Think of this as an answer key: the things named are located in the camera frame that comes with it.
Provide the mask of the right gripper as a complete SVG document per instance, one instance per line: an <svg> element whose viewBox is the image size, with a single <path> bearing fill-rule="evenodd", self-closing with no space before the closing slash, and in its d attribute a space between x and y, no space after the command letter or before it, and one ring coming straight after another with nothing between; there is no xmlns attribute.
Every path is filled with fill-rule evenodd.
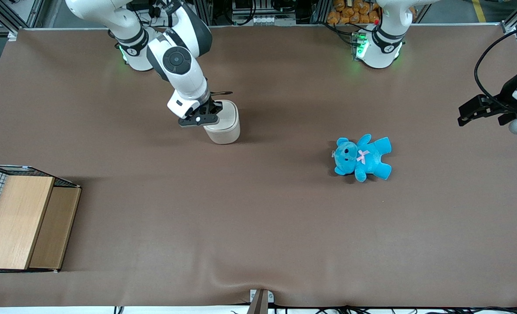
<svg viewBox="0 0 517 314"><path fill-rule="evenodd" d="M200 114L191 115L198 107L200 107ZM196 127L219 123L217 114L222 111L223 104L221 101L207 101L201 106L199 100L184 98L174 90L167 102L167 108L179 118L179 126Z"/></svg>

